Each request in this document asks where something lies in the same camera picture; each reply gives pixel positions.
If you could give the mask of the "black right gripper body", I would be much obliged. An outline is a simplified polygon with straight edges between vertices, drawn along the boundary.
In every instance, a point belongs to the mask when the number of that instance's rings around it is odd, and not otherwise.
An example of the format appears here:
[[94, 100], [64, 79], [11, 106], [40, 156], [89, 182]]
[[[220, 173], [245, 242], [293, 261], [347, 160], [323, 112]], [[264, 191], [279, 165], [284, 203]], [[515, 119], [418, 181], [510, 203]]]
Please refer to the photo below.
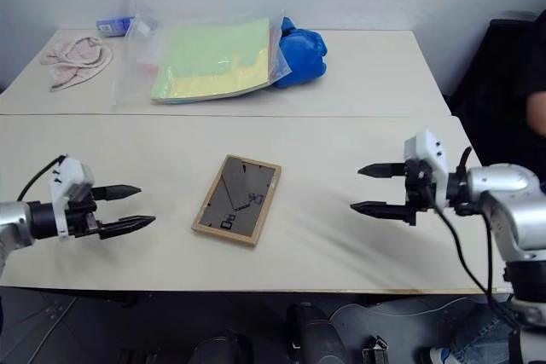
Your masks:
[[435, 204], [436, 182], [433, 169], [424, 159], [408, 159], [405, 169], [405, 208], [404, 221], [416, 225], [416, 214], [433, 208]]

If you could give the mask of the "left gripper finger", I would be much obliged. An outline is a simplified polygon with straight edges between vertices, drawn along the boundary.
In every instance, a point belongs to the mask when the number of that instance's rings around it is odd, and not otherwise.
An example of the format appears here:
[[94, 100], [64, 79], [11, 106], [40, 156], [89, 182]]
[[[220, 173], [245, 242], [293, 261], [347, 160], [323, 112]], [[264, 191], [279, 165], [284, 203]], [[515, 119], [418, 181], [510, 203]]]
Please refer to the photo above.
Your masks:
[[99, 227], [98, 235], [101, 240], [105, 240], [130, 234], [141, 228], [145, 228], [155, 220], [156, 217], [154, 216], [123, 217], [116, 222], [102, 223]]
[[131, 185], [110, 185], [104, 187], [94, 187], [91, 189], [91, 195], [94, 201], [112, 201], [125, 199], [134, 194], [141, 193], [141, 189]]

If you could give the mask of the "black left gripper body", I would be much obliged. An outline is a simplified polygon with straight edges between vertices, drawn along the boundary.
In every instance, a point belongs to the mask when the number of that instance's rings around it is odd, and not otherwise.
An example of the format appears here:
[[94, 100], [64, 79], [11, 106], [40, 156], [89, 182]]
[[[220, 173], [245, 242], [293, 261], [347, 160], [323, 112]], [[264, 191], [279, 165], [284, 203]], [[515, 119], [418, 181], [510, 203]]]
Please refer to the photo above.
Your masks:
[[68, 202], [65, 216], [71, 236], [99, 234], [101, 223], [95, 218], [98, 200], [103, 200], [103, 187], [92, 188], [81, 200]]

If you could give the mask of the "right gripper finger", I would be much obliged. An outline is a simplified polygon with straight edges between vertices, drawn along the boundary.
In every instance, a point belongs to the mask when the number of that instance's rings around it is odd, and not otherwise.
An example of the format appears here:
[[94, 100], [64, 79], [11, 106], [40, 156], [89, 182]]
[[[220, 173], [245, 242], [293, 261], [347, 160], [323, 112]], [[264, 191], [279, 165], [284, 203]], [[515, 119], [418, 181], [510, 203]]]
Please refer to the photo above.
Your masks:
[[387, 202], [364, 201], [350, 204], [350, 207], [360, 214], [379, 219], [407, 221], [410, 216], [406, 205], [389, 205]]
[[359, 175], [373, 178], [392, 178], [405, 175], [405, 163], [375, 163], [357, 171]]

